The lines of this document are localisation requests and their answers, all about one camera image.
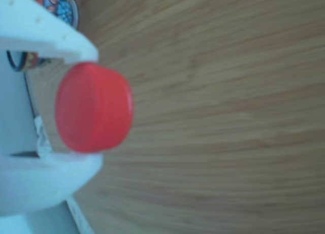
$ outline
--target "white plastic bracket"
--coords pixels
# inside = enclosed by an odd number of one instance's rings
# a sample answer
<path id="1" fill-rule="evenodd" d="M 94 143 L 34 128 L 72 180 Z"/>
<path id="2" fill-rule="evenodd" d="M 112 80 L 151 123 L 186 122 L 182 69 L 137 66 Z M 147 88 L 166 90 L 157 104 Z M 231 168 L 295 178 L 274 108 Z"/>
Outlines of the white plastic bracket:
<path id="1" fill-rule="evenodd" d="M 0 49 L 37 52 L 66 63 L 98 61 L 97 48 L 33 0 L 0 0 Z"/>

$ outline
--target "patterned mug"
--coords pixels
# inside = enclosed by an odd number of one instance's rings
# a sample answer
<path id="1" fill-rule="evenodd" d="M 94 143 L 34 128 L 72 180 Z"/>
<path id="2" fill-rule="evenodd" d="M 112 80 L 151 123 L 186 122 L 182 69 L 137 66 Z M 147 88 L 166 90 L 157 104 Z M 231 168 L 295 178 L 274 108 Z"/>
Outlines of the patterned mug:
<path id="1" fill-rule="evenodd" d="M 74 0 L 35 0 L 53 15 L 77 29 L 79 13 Z M 35 52 L 7 51 L 10 66 L 17 72 L 47 64 L 50 59 L 39 58 Z"/>

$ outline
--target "plastic cap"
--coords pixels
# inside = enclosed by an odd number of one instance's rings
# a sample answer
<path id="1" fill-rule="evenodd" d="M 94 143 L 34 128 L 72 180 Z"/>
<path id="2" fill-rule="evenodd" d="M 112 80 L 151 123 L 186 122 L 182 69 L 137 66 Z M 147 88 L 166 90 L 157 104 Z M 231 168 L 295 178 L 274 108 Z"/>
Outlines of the plastic cap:
<path id="1" fill-rule="evenodd" d="M 96 63 L 80 63 L 63 78 L 56 97 L 55 120 L 63 142 L 78 152 L 119 145 L 133 119 L 127 80 Z"/>

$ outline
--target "wood grain surface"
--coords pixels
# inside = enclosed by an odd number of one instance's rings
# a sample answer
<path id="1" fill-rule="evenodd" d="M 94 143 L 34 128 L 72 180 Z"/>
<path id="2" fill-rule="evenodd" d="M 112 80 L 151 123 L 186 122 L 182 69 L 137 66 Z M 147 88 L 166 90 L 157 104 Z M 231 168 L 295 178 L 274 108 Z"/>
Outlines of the wood grain surface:
<path id="1" fill-rule="evenodd" d="M 76 1 L 136 105 L 77 194 L 95 233 L 325 233 L 325 0 Z M 29 74 L 57 150 L 66 71 Z"/>

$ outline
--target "blue floral pattern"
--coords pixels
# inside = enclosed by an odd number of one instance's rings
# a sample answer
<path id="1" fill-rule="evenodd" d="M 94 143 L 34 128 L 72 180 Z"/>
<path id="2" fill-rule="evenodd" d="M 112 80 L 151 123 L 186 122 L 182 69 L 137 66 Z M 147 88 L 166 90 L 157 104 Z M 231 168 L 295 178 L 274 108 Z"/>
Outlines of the blue floral pattern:
<path id="1" fill-rule="evenodd" d="M 72 15 L 72 8 L 69 2 L 60 0 L 59 3 L 57 4 L 56 15 L 64 22 L 68 24 L 72 24 L 73 15 Z"/>

